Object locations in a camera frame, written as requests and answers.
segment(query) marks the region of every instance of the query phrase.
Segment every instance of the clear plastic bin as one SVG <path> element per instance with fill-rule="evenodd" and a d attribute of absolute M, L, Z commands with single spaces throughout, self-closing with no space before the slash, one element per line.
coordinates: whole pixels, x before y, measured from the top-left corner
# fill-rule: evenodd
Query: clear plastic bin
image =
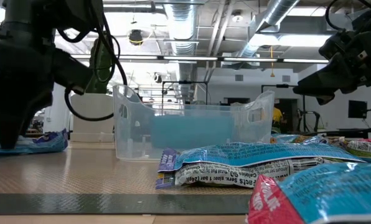
<path fill-rule="evenodd" d="M 274 92 L 241 106 L 144 104 L 123 85 L 113 88 L 116 156 L 159 160 L 177 151 L 227 142 L 269 142 Z"/>

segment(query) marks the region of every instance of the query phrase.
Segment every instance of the ceiling duct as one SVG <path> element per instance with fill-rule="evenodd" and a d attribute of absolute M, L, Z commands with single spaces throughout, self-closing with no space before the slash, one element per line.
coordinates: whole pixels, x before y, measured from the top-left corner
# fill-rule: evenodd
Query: ceiling duct
<path fill-rule="evenodd" d="M 253 16 L 249 25 L 251 38 L 246 46 L 238 53 L 237 57 L 252 57 L 260 47 L 253 41 L 253 36 L 256 32 L 265 29 L 268 29 L 268 32 L 278 31 L 281 21 L 298 2 L 299 0 L 271 0 L 267 5 L 266 11 Z"/>
<path fill-rule="evenodd" d="M 193 4 L 165 4 L 169 19 L 169 37 L 174 40 L 193 40 L 195 38 L 197 6 Z M 172 42 L 172 52 L 178 56 L 195 55 L 196 44 L 193 42 Z M 177 80 L 196 81 L 197 65 L 195 63 L 179 63 Z M 183 101 L 192 101 L 193 91 L 189 85 L 179 85 L 177 90 Z"/>

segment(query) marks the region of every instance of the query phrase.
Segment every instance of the red label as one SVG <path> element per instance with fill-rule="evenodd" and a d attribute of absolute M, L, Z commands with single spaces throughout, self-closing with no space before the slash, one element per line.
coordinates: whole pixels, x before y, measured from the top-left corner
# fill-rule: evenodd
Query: red label
<path fill-rule="evenodd" d="M 249 201 L 249 224 L 302 224 L 298 212 L 271 177 L 260 175 Z"/>

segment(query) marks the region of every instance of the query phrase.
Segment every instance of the table surface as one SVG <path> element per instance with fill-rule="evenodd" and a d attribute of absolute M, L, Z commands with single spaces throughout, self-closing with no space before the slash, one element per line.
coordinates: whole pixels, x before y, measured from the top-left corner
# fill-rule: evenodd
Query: table surface
<path fill-rule="evenodd" d="M 156 162 L 120 162 L 111 143 L 71 143 L 63 153 L 0 159 L 1 194 L 239 195 L 250 189 L 155 190 Z M 142 182 L 130 181 L 139 177 Z M 0 223 L 244 223 L 244 215 L 0 215 Z"/>

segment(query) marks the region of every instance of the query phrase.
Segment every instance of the computer monitor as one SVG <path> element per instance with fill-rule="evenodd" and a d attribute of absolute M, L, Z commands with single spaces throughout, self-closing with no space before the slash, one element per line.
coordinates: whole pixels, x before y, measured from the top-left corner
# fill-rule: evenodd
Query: computer monitor
<path fill-rule="evenodd" d="M 349 118 L 367 118 L 367 102 L 349 100 Z"/>

